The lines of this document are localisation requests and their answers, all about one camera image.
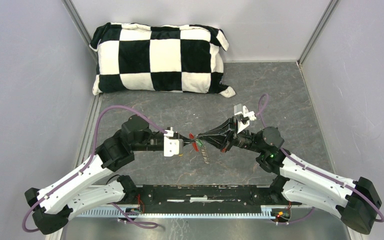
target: checkered pillow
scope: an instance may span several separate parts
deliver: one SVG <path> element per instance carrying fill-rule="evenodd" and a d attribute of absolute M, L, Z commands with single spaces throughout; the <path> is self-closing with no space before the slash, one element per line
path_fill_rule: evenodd
<path fill-rule="evenodd" d="M 229 48 L 221 29 L 109 22 L 96 29 L 89 46 L 99 59 L 94 95 L 126 89 L 236 94 L 221 83 L 219 48 Z"/>

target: purple cable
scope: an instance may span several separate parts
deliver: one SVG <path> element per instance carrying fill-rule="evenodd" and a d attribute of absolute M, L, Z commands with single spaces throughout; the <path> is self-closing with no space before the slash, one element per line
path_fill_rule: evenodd
<path fill-rule="evenodd" d="M 128 110 L 130 112 L 133 112 L 135 113 L 136 115 L 138 115 L 139 117 L 143 118 L 145 121 L 147 121 L 151 126 L 153 126 L 154 128 L 156 128 L 158 131 L 166 134 L 167 131 L 165 131 L 164 129 L 162 129 L 161 127 L 159 127 L 155 122 L 151 121 L 149 118 L 147 118 L 145 115 L 143 115 L 142 113 L 140 113 L 139 111 L 131 108 L 131 107 L 128 107 L 128 106 L 123 106 L 123 105 L 112 105 L 112 106 L 109 106 L 107 108 L 105 108 L 98 116 L 98 119 L 96 121 L 96 125 L 95 125 L 95 130 L 93 132 L 93 145 L 92 145 L 92 154 L 90 155 L 89 157 L 89 160 L 86 162 L 86 164 L 79 170 L 79 173 L 83 173 L 83 171 L 85 169 L 87 169 L 89 167 L 89 165 L 92 163 L 92 160 L 94 159 L 94 153 L 95 153 L 95 150 L 97 149 L 97 139 L 98 139 L 98 127 L 99 127 L 99 124 L 101 122 L 101 119 L 102 117 L 104 116 L 104 114 L 106 112 L 108 112 L 109 110 L 111 109 L 125 109 L 125 110 Z M 54 187 L 53 189 L 51 189 L 47 194 L 45 194 L 45 196 L 51 196 L 54 192 L 56 192 L 58 189 L 60 189 L 62 186 L 66 185 L 67 183 L 69 183 L 71 180 L 75 179 L 77 176 L 79 176 L 79 173 L 76 173 L 74 175 L 72 175 L 71 177 L 69 177 L 68 179 L 66 179 L 65 181 L 61 182 L 59 185 L 57 185 L 56 187 Z M 39 205 L 41 204 L 44 200 L 45 200 L 45 196 L 42 197 L 41 199 L 39 199 L 36 203 L 34 203 L 30 209 L 27 211 L 27 213 L 24 215 L 24 218 L 22 219 L 22 229 L 27 232 L 27 233 L 34 233 L 34 232 L 37 232 L 39 231 L 39 228 L 36 228 L 36 229 L 28 229 L 26 227 L 26 222 L 27 222 L 27 218 L 29 217 L 30 213 L 33 212 L 33 210 Z"/>
<path fill-rule="evenodd" d="M 158 227 L 158 224 L 155 223 L 155 222 L 150 222 L 150 221 L 133 221 L 119 206 L 117 206 L 117 204 L 115 204 L 114 202 L 112 202 L 110 204 L 113 205 L 116 209 L 118 209 L 121 214 L 123 214 L 123 216 L 128 220 L 129 224 L 136 225 L 139 228 L 143 228 L 143 229 L 155 229 L 155 228 Z"/>
<path fill-rule="evenodd" d="M 265 100 L 265 102 L 264 102 L 264 105 L 263 106 L 261 106 L 261 101 L 263 100 L 263 98 L 265 97 L 265 96 L 267 96 L 267 99 Z M 264 93 L 261 97 L 260 97 L 260 99 L 259 99 L 259 101 L 258 101 L 258 112 L 257 112 L 257 114 L 256 115 L 259 115 L 259 117 L 260 117 L 260 119 L 261 119 L 261 122 L 262 122 L 262 125 L 264 126 L 264 128 L 266 127 L 266 124 L 264 123 L 264 118 L 263 118 L 263 112 L 264 112 L 264 109 L 267 107 L 267 104 L 269 103 L 269 95 L 267 94 L 267 93 Z M 304 164 L 302 164 L 301 162 L 299 162 L 299 161 L 297 161 L 297 160 L 295 160 L 293 157 L 291 157 L 284 149 L 283 149 L 283 147 L 281 147 L 280 148 L 280 150 L 282 151 L 282 153 L 283 154 L 285 154 L 285 156 L 287 156 L 292 162 L 294 162 L 295 164 L 297 164 L 298 166 L 300 166 L 300 167 L 302 167 L 302 168 L 305 168 L 305 165 Z M 349 189 L 349 190 L 351 190 L 353 193 L 355 193 L 355 194 L 357 194 L 358 196 L 360 196 L 364 201 L 366 201 L 369 205 L 370 205 L 370 207 L 372 207 L 373 209 L 374 209 L 374 211 L 379 215 L 379 217 L 380 217 L 380 219 L 375 219 L 374 221 L 375 222 L 379 222 L 379 223 L 383 223 L 384 222 L 384 215 L 382 214 L 382 212 L 379 210 L 379 208 L 378 207 L 376 207 L 376 205 L 372 202 L 372 201 L 370 201 L 370 199 L 368 199 L 366 196 L 364 196 L 360 191 L 358 191 L 357 189 L 355 189 L 355 188 L 353 188 L 353 187 L 351 187 L 351 186 L 349 186 L 349 185 L 346 185 L 344 182 L 342 182 L 342 181 L 339 181 L 339 180 L 337 180 L 337 179 L 335 179 L 335 178 L 333 178 L 333 177 L 330 177 L 330 176 L 328 176 L 328 175 L 326 175 L 326 174 L 324 174 L 324 173 L 322 173 L 322 172 L 319 172 L 319 171 L 317 171 L 316 169 L 312 169 L 311 167 L 306 167 L 305 168 L 306 170 L 308 170 L 308 171 L 310 171 L 310 172 L 312 172 L 312 173 L 315 173 L 315 174 L 317 174 L 317 175 L 319 175 L 319 176 L 321 176 L 321 177 L 323 177 L 323 178 L 325 178 L 325 179 L 328 179 L 328 180 L 330 180 L 330 181 L 332 181 L 332 182 L 334 182 L 334 183 L 336 183 L 336 184 L 339 184 L 339 185 L 341 185 L 341 186 L 344 186 L 345 188 L 347 188 L 347 189 Z M 293 221 L 293 222 L 300 222 L 301 221 L 301 219 L 298 219 L 298 220 L 295 220 L 295 221 Z"/>
<path fill-rule="evenodd" d="M 263 100 L 264 97 L 266 97 L 266 98 L 265 98 L 265 101 L 264 101 L 264 105 L 261 106 L 261 101 Z M 261 95 L 261 97 L 259 98 L 259 101 L 258 101 L 258 112 L 257 112 L 256 116 L 260 116 L 262 125 L 263 125 L 264 127 L 266 127 L 266 123 L 264 122 L 263 111 L 264 111 L 264 109 L 266 109 L 267 104 L 269 104 L 269 99 L 270 99 L 269 94 L 268 94 L 268 93 L 263 93 L 263 94 Z"/>

